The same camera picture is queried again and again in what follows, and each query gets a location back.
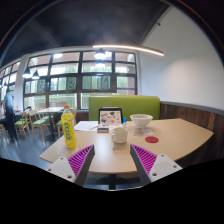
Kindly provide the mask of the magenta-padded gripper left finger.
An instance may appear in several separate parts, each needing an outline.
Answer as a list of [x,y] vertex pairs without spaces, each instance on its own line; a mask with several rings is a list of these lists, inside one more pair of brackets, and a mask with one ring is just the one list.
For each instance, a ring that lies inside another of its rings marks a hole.
[[47,168],[47,171],[76,185],[83,186],[94,155],[94,146],[87,146],[68,158],[59,157]]

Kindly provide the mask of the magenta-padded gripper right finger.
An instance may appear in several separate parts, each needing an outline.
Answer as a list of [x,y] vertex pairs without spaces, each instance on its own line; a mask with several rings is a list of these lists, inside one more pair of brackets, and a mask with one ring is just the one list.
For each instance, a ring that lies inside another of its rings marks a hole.
[[157,181],[182,169],[167,155],[156,155],[134,144],[130,145],[130,154],[143,185]]

